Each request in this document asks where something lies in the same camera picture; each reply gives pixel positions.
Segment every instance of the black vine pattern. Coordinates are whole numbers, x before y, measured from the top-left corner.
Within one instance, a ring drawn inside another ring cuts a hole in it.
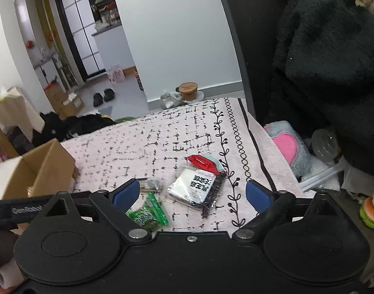
[[[247,155],[244,150],[243,142],[241,141],[240,133],[239,130],[237,129],[235,117],[233,116],[233,111],[231,108],[231,103],[229,101],[229,98],[225,98],[225,106],[227,107],[228,115],[229,115],[229,120],[231,121],[231,125],[233,128],[233,134],[235,135],[236,139],[236,144],[237,144],[237,149],[239,150],[239,154],[241,157],[241,163],[243,164],[243,170],[245,174],[245,181],[251,180],[251,172],[250,168],[248,166],[248,160],[247,160]]]
[[[218,104],[218,102],[219,102],[218,99],[213,100],[212,102],[213,105],[210,106],[210,109],[211,109],[210,113],[216,115],[216,121],[214,122],[214,130],[218,132],[216,134],[216,137],[220,138],[220,144],[222,147],[222,151],[219,153],[219,155],[223,157],[223,159],[219,159],[219,160],[221,164],[224,166],[224,168],[228,171],[227,179],[229,180],[229,183],[231,184],[232,192],[233,192],[233,194],[229,194],[227,196],[228,199],[232,201],[228,203],[228,207],[231,208],[229,211],[236,215],[236,220],[232,220],[231,222],[235,227],[239,228],[245,224],[245,218],[243,219],[239,218],[238,201],[241,199],[241,194],[236,193],[236,187],[239,185],[240,178],[237,177],[234,181],[232,180],[232,177],[235,174],[235,172],[229,169],[229,164],[227,161],[227,154],[229,153],[229,148],[225,148],[225,145],[228,143],[228,139],[224,138],[225,132],[221,130],[221,123],[222,123],[221,117],[223,117],[224,114],[223,112],[221,112],[219,109],[216,108],[216,104]]]

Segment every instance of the doorway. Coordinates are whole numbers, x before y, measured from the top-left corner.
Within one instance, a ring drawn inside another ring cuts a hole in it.
[[[104,64],[92,36],[94,16],[89,0],[55,0],[63,31],[84,81],[104,73]]]

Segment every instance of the patterned sheet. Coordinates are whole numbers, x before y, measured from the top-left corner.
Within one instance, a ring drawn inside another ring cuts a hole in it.
[[[241,99],[221,98],[164,110],[62,145],[80,170],[75,191],[112,191],[130,178],[159,179],[164,188],[157,197],[170,221],[165,231],[234,232],[256,215],[245,198],[245,183],[250,179],[303,196],[286,160]],[[221,159],[229,172],[206,219],[198,210],[169,198],[166,190],[180,167],[188,165],[184,157],[200,152]],[[142,193],[133,209],[144,199]]]

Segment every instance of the wooden lid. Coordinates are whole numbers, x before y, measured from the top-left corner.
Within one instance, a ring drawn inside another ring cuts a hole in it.
[[[179,93],[189,94],[193,93],[198,89],[198,85],[194,82],[186,82],[179,86]]]

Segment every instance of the cardboard box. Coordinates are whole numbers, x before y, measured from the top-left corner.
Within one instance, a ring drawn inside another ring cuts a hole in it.
[[[80,95],[76,95],[73,100],[63,102],[62,112],[66,117],[76,116],[84,108],[84,102]]]
[[[0,200],[69,191],[74,158],[53,139],[26,154],[0,163]]]
[[[67,94],[60,87],[59,83],[52,84],[48,89],[45,89],[44,92],[49,100],[54,111],[59,115],[61,119],[65,119],[66,116],[62,110],[63,102],[68,99]]]

